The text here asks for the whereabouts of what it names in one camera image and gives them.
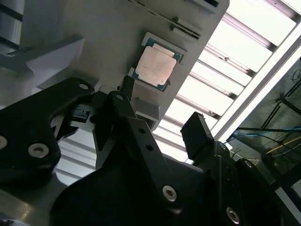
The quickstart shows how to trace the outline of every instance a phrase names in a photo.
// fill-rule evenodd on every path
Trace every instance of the slot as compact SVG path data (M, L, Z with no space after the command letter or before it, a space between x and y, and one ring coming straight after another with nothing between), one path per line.
M212 5L213 7L217 7L218 6L218 2L215 0L204 0L205 2L209 3L210 5Z

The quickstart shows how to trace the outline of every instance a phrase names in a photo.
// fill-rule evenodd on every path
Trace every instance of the screw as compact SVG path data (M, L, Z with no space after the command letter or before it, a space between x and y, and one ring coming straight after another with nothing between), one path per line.
M177 199L177 193L175 190L169 186L165 185L162 189L164 197L169 200L170 202L174 202Z
M239 224L239 216L237 215L237 213L231 207L227 207L226 212L227 212L227 216L230 218L230 220L234 224L238 225Z
M30 145L28 153L34 158L44 158L49 153L49 148L45 144L36 143Z
M252 168L252 164L251 164L249 161L245 160L245 164L246 164L248 167Z
M87 85L82 84L82 83L79 85L79 87L81 87L82 89L89 89L89 87Z
M224 145L223 143L220 143L220 146L222 147L222 149L227 150L226 145Z
M120 99L120 100L123 100L123 99L124 99L122 95L116 95L116 97L117 97L118 99Z
M8 145L8 140L4 136L0 136L0 150Z

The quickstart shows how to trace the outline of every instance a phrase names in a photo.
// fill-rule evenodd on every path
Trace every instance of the black metal bracket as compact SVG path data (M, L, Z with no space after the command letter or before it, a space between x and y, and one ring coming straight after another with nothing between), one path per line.
M60 159L54 128L62 123L51 121L93 93L88 83L68 79L1 110L0 184L33 186L49 178Z

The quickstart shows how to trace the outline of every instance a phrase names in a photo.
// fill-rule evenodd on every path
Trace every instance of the metal frame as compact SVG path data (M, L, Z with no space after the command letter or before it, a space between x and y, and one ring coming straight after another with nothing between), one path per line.
M225 142L251 111L301 56L301 24L298 23L249 85L212 129L215 139Z

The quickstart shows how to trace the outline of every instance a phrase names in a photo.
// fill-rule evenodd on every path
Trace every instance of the bolt hole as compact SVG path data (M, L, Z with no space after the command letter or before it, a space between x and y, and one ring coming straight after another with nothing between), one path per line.
M149 150L149 151L153 151L154 150L154 148L151 145L146 145L146 149Z
M123 100L123 99L124 99L122 95L116 95L116 97L117 97L118 99L120 99L120 100Z
M227 167L227 171L228 171L229 173L233 173L233 171L232 171L229 167Z
M234 186L233 182L229 178L227 179L227 181L231 186Z
M139 130L139 132L141 132L141 133L143 133L143 134L145 133L145 130L142 129L142 128L139 128L138 130Z

